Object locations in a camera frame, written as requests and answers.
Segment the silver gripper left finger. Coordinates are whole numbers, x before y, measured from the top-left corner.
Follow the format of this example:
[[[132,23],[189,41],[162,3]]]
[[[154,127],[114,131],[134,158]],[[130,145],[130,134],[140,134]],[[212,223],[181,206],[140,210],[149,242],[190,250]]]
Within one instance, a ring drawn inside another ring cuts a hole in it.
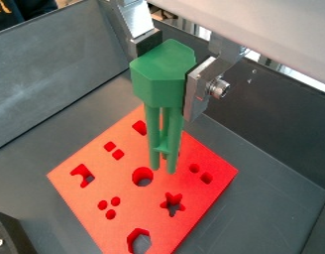
[[[100,0],[121,47],[132,61],[162,43],[145,0]]]

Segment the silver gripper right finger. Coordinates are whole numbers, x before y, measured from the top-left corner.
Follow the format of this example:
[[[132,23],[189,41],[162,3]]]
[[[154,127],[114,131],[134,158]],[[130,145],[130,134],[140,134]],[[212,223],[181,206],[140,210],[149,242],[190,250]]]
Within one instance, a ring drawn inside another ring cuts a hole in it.
[[[206,110],[210,97],[220,99],[226,95],[230,84],[224,74],[248,53],[245,46],[217,33],[210,36],[209,51],[214,56],[206,57],[186,75],[184,118],[189,122]]]

